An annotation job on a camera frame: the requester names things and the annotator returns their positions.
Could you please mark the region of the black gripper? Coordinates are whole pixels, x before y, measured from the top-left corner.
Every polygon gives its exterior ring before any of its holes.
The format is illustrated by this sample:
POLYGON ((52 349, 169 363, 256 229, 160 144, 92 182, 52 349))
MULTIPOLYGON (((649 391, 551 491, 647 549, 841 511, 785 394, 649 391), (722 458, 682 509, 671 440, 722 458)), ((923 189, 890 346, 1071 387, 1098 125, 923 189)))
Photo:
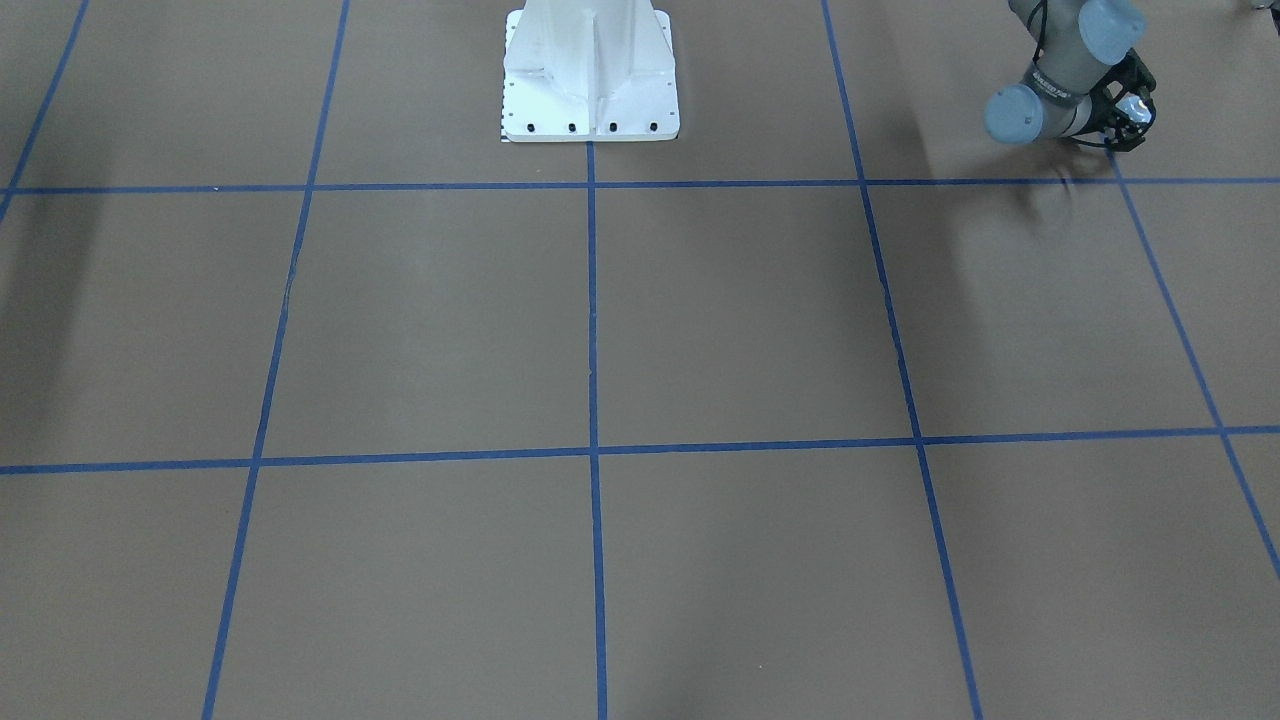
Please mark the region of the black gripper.
POLYGON ((1117 108, 1126 95, 1126 83, 1116 73, 1108 72, 1091 91, 1091 115, 1085 123, 1087 135, 1100 135, 1103 140, 1123 138, 1130 126, 1128 114, 1117 108))

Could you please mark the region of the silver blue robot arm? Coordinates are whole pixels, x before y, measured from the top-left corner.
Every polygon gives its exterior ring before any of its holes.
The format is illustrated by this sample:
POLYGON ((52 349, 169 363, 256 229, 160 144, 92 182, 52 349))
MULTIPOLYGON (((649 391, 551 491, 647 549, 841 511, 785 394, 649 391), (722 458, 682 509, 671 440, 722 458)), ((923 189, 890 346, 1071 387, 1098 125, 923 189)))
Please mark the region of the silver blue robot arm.
POLYGON ((1140 10, 1130 1, 1007 6, 1036 50, 1023 77, 986 104, 988 136, 1007 145, 1062 138, 1116 152, 1142 145, 1157 117, 1157 83, 1137 53, 1147 29, 1140 10))

